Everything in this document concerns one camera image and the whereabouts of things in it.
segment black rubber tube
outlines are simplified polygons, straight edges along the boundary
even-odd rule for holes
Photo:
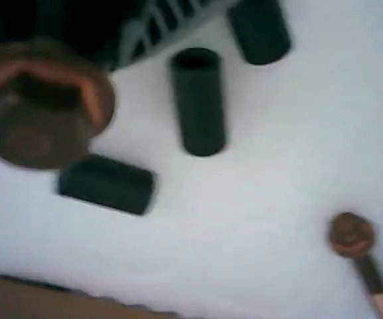
[[[278,0],[244,0],[227,16],[248,63],[273,63],[290,51],[291,39]]]
[[[147,170],[98,155],[90,155],[61,171],[58,194],[144,215],[155,188],[155,177]]]
[[[226,145],[221,58],[204,48],[181,51],[171,76],[183,146],[194,156],[212,156]]]

